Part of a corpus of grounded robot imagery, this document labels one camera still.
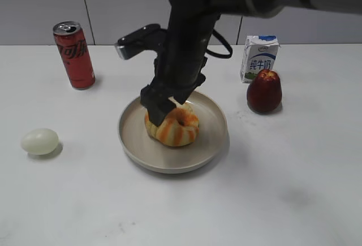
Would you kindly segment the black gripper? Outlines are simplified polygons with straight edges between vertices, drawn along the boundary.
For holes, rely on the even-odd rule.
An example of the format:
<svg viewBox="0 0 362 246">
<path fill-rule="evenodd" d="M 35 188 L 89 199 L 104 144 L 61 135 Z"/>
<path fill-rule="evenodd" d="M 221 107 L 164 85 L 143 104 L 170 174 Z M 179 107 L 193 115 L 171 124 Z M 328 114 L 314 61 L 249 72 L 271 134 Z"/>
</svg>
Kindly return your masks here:
<svg viewBox="0 0 362 246">
<path fill-rule="evenodd" d="M 155 77 L 141 91 L 141 103 L 148 110 L 149 120 L 160 126 L 176 108 L 168 98 L 184 104 L 193 90 L 205 81 L 199 77 L 219 13 L 186 15 L 172 11 L 163 49 L 159 53 Z"/>
</svg>

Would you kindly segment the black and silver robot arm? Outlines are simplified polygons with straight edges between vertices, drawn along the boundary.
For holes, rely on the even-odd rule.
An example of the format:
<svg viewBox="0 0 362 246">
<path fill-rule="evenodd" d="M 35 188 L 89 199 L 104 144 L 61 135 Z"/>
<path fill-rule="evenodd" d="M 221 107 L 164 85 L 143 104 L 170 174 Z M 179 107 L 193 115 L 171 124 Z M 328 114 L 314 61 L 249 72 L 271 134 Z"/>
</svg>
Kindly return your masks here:
<svg viewBox="0 0 362 246">
<path fill-rule="evenodd" d="M 272 18 L 285 7 L 361 13 L 361 0 L 169 0 L 171 13 L 157 52 L 152 82 L 141 91 L 150 121 L 160 125 L 177 104 L 184 103 L 205 81 L 206 48 L 222 14 Z"/>
</svg>

